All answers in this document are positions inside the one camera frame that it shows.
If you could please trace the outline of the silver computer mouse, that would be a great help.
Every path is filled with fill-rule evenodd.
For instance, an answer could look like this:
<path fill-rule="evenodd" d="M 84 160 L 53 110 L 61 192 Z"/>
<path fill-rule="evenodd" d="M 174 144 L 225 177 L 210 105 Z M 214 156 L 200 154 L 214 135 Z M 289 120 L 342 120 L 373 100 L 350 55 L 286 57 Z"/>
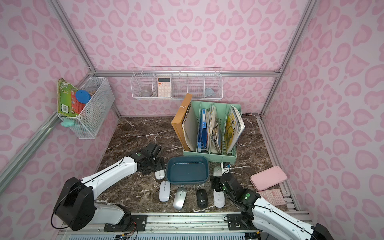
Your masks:
<path fill-rule="evenodd" d="M 186 200 L 187 196 L 187 189 L 186 188 L 178 188 L 174 197 L 173 207 L 176 210 L 181 210 L 183 208 L 184 202 Z"/>
<path fill-rule="evenodd" d="M 214 167 L 213 169 L 213 176 L 214 177 L 221 177 L 223 174 L 223 169 L 221 167 Z"/>

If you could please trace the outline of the white logo computer mouse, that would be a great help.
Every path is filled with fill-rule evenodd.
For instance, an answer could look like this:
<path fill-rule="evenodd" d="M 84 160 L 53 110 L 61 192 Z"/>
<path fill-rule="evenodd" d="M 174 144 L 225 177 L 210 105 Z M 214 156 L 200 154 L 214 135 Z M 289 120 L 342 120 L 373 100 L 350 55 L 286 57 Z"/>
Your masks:
<path fill-rule="evenodd" d="M 213 191 L 214 196 L 214 206 L 216 208 L 223 208 L 225 206 L 225 194 L 223 192 Z"/>

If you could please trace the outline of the small white computer mouse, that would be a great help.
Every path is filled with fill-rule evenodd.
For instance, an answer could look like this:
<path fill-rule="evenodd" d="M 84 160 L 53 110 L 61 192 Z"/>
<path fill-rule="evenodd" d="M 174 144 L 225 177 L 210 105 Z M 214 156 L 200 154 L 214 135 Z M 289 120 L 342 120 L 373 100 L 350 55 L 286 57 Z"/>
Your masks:
<path fill-rule="evenodd" d="M 165 176 L 166 176 L 165 170 L 159 170 L 159 171 L 155 172 L 155 178 L 157 180 L 162 180 L 165 178 Z"/>

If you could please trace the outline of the black computer mouse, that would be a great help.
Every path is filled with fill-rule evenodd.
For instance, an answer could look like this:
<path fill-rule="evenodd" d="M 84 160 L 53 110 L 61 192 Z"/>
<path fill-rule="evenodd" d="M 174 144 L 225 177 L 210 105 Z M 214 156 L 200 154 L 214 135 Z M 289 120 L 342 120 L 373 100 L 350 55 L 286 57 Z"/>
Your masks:
<path fill-rule="evenodd" d="M 208 195 L 206 190 L 198 189 L 196 191 L 197 205 L 200 209 L 205 209 L 208 207 Z"/>

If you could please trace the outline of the teal storage box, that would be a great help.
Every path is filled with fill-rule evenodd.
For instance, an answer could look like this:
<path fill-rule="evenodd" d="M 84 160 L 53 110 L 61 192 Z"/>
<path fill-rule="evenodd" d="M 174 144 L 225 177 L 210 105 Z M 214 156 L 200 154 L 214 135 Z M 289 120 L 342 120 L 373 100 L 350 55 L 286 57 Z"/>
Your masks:
<path fill-rule="evenodd" d="M 172 185 L 203 184 L 209 176 L 209 162 L 205 157 L 175 157 L 167 164 L 166 177 Z"/>

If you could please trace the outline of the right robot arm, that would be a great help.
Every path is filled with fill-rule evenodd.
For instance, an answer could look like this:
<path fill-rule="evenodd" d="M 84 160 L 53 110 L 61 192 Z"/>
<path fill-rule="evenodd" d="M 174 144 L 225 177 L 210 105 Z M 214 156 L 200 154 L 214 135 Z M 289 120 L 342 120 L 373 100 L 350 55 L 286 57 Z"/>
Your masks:
<path fill-rule="evenodd" d="M 211 183 L 215 190 L 221 190 L 242 212 L 237 222 L 246 229 L 254 226 L 278 240 L 333 239 L 325 226 L 304 223 L 276 208 L 256 191 L 243 188 L 231 172 L 211 177 Z"/>

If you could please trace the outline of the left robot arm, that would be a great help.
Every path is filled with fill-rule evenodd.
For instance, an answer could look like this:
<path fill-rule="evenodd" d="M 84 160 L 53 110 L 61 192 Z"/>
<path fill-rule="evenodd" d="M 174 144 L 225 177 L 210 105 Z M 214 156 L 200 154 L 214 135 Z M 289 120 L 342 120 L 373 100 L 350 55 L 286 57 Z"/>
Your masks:
<path fill-rule="evenodd" d="M 105 232 L 138 231 L 128 208 L 116 205 L 97 204 L 95 200 L 120 180 L 142 173 L 149 175 L 165 169 L 164 158 L 159 157 L 161 146 L 149 143 L 146 147 L 126 154 L 113 165 L 82 179 L 67 180 L 53 209 L 67 228 L 79 231 L 88 225 L 104 225 Z"/>

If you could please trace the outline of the pink case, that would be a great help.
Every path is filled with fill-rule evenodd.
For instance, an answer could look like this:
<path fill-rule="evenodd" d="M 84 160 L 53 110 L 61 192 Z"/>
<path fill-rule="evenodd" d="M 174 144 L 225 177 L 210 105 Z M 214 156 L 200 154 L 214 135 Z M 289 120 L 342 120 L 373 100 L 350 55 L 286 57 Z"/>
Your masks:
<path fill-rule="evenodd" d="M 285 181 L 288 176 L 279 167 L 274 166 L 250 177 L 250 181 L 257 191 L 263 191 Z"/>

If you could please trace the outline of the stack of magazines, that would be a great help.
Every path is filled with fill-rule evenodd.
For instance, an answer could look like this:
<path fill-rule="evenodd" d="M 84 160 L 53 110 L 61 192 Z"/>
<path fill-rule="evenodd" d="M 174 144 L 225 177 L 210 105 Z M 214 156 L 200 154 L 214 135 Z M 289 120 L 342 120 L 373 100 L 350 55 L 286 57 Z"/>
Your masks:
<path fill-rule="evenodd" d="M 211 154 L 222 154 L 222 134 L 215 105 L 208 111 L 208 150 Z"/>

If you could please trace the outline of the pink keyboard calculator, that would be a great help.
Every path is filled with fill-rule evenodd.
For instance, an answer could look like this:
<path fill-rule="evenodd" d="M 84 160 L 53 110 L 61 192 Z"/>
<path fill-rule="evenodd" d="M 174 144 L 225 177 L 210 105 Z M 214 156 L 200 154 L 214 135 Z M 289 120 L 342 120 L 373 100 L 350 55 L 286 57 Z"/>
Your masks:
<path fill-rule="evenodd" d="M 287 204 L 280 189 L 264 190 L 258 193 L 273 206 L 282 206 Z"/>

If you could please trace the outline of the blue folder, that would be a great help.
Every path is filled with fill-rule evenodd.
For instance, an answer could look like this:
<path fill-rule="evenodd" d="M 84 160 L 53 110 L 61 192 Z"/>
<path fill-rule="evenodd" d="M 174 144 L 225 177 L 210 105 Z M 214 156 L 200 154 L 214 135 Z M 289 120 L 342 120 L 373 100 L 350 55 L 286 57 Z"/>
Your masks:
<path fill-rule="evenodd" d="M 206 153 L 208 151 L 208 128 L 207 128 L 207 110 L 201 109 L 198 133 L 198 152 Z"/>

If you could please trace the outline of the yellow comic book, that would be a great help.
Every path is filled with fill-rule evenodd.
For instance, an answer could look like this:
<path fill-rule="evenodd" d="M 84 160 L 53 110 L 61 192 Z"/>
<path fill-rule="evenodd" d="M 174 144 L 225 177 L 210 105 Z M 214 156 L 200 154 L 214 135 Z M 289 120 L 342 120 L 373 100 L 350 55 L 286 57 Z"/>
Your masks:
<path fill-rule="evenodd" d="M 224 134 L 224 149 L 226 155 L 232 155 L 233 148 L 236 146 L 236 143 L 244 129 L 245 124 L 241 113 L 235 106 L 231 105 L 227 114 Z"/>

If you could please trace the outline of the white mesh side basket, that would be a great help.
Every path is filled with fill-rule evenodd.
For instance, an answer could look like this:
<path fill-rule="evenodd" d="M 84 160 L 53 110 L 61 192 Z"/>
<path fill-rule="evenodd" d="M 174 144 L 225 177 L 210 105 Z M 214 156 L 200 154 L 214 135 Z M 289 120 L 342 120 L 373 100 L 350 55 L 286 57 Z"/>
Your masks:
<path fill-rule="evenodd" d="M 85 104 L 84 109 L 77 118 L 65 117 L 58 113 L 59 119 L 61 121 L 62 118 L 78 119 L 81 128 L 79 130 L 74 128 L 69 129 L 71 129 L 79 139 L 95 139 L 115 101 L 114 94 L 108 80 L 100 77 L 88 78 L 85 84 L 77 89 L 89 92 L 92 96 L 91 100 Z"/>

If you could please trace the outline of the green packaged card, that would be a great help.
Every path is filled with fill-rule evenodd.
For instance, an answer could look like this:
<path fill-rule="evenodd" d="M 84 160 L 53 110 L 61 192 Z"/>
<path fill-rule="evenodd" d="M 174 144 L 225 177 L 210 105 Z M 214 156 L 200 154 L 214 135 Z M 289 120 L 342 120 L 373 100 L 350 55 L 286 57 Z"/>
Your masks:
<path fill-rule="evenodd" d="M 66 82 L 63 78 L 57 84 L 58 92 L 58 113 L 65 117 L 75 117 L 82 112 L 85 104 L 80 103 L 76 98 L 78 89 Z"/>

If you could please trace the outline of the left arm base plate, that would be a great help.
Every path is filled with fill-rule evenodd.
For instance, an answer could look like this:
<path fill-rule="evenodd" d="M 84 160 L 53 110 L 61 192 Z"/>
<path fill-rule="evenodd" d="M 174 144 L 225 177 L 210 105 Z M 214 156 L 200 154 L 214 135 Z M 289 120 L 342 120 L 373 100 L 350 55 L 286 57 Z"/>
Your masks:
<path fill-rule="evenodd" d="M 126 215 L 119 223 L 105 224 L 104 232 L 124 232 L 129 233 L 133 230 L 144 232 L 147 225 L 148 215 Z"/>

